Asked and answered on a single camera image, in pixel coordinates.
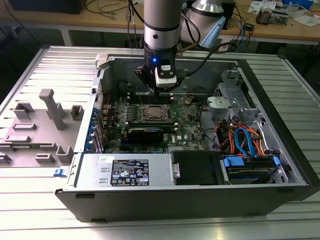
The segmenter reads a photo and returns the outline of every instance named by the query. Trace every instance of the metal frame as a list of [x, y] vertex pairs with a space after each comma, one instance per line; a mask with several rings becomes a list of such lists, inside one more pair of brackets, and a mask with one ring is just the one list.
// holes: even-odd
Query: metal frame
[[[89, 32], [103, 32], [103, 33], [127, 33], [126, 28], [120, 27], [103, 27], [103, 26], [81, 26], [81, 25], [63, 25], [63, 24], [43, 24], [43, 23], [23, 23], [26, 28], [36, 29], [55, 29], [60, 30], [63, 42], [65, 46], [73, 46], [73, 41], [70, 35], [70, 31], [89, 31]], [[15, 21], [3, 21], [0, 20], [0, 26], [7, 27], [20, 27]], [[136, 29], [137, 34], [143, 34], [143, 29]], [[221, 43], [227, 43], [231, 40], [235, 40], [238, 35], [232, 34], [220, 34], [219, 39]], [[303, 40], [303, 39], [289, 39], [289, 38], [274, 38], [274, 37], [257, 37], [252, 36], [250, 38], [252, 42], [267, 42], [267, 43], [285, 43], [285, 44], [303, 44], [303, 45], [317, 45], [318, 40]], [[219, 51], [225, 51], [228, 46], [220, 48]]]

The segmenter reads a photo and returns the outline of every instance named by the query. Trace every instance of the power supply label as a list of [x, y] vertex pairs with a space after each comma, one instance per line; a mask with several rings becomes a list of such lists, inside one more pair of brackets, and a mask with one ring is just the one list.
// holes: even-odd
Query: power supply label
[[113, 160], [111, 185], [113, 187], [148, 186], [148, 160]]

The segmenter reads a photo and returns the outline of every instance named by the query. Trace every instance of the white object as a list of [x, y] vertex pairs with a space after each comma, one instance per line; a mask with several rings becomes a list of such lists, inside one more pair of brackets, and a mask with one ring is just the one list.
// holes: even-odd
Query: white object
[[307, 15], [303, 15], [303, 16], [299, 16], [299, 17], [295, 17], [293, 18], [293, 20], [302, 23], [304, 25], [307, 25], [309, 27], [312, 27], [314, 25], [318, 24], [318, 20], [312, 16], [307, 16]]
[[276, 5], [277, 5], [276, 1], [269, 1], [269, 2], [252, 1], [248, 12], [258, 14], [261, 8], [275, 10]]

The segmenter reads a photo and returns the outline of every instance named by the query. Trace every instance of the desk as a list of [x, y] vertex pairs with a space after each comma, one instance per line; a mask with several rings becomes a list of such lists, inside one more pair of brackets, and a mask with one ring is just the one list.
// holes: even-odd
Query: desk
[[[308, 27], [289, 19], [287, 25], [260, 25], [256, 24], [256, 15], [248, 14], [248, 7], [245, 7], [243, 11], [241, 9], [244, 5], [249, 5], [251, 0], [237, 0], [240, 14], [246, 19], [246, 22], [254, 24], [255, 28], [251, 36], [251, 41], [257, 42], [272, 42], [272, 43], [288, 43], [288, 44], [305, 44], [305, 45], [317, 45], [320, 41], [320, 24]], [[100, 4], [104, 3], [117, 3], [115, 0], [100, 0]], [[32, 11], [14, 11], [10, 4], [7, 3], [12, 14], [24, 24], [26, 28], [43, 28], [43, 29], [57, 29], [61, 31], [64, 44], [66, 46], [72, 46], [72, 39], [70, 38], [69, 31], [93, 31], [93, 32], [112, 32], [112, 33], [126, 33], [126, 9], [122, 9], [116, 12], [116, 20], [112, 20], [101, 14], [92, 13], [87, 10], [83, 10], [78, 15], [65, 14], [65, 13], [49, 13], [49, 12], [32, 12]], [[124, 1], [116, 6], [110, 6], [106, 8], [108, 10], [118, 9], [127, 5]], [[96, 3], [91, 4], [91, 10], [98, 11]], [[143, 16], [143, 5], [137, 4], [136, 8], [138, 12]], [[319, 11], [320, 6], [313, 5], [312, 11]], [[143, 33], [143, 24], [136, 17], [137, 33]], [[19, 27], [20, 25], [10, 16], [6, 10], [3, 1], [0, 1], [0, 26]], [[231, 22], [229, 29], [221, 31], [219, 36], [222, 42], [229, 42], [236, 39], [239, 34], [239, 30], [235, 22]]]

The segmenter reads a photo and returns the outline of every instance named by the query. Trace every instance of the metal bracket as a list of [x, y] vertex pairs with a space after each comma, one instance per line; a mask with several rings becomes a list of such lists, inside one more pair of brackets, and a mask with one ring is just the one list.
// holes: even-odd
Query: metal bracket
[[94, 65], [97, 70], [103, 69], [106, 67], [109, 59], [107, 53], [99, 53], [96, 55], [94, 60]]
[[174, 177], [175, 179], [180, 178], [179, 163], [174, 163], [174, 164], [172, 164], [172, 173], [173, 173], [173, 177]]

